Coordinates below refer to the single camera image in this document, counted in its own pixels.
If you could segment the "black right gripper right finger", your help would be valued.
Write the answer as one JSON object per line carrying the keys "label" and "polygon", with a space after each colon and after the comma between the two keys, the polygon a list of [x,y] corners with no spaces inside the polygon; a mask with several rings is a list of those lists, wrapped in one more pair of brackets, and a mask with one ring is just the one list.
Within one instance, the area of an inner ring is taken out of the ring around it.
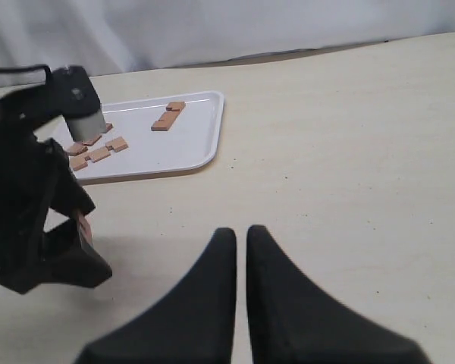
{"label": "black right gripper right finger", "polygon": [[268,229],[246,235],[254,363],[428,363],[414,341],[354,312],[306,277]]}

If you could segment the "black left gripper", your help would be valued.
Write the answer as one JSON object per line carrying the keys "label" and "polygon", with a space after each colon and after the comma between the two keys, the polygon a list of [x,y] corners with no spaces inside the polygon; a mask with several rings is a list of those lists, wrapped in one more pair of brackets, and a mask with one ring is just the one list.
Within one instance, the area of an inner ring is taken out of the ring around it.
{"label": "black left gripper", "polygon": [[64,149],[34,130],[59,116],[53,90],[0,98],[0,285],[25,294],[40,284],[94,288],[112,276],[92,247],[82,250],[74,213],[94,202]]}

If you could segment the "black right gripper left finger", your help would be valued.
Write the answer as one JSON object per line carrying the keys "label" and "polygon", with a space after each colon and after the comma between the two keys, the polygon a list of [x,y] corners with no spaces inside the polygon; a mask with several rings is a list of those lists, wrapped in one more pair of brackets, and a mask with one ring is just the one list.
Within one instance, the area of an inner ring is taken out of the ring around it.
{"label": "black right gripper left finger", "polygon": [[237,238],[218,228],[155,305],[87,344],[78,363],[229,363],[237,302]]}

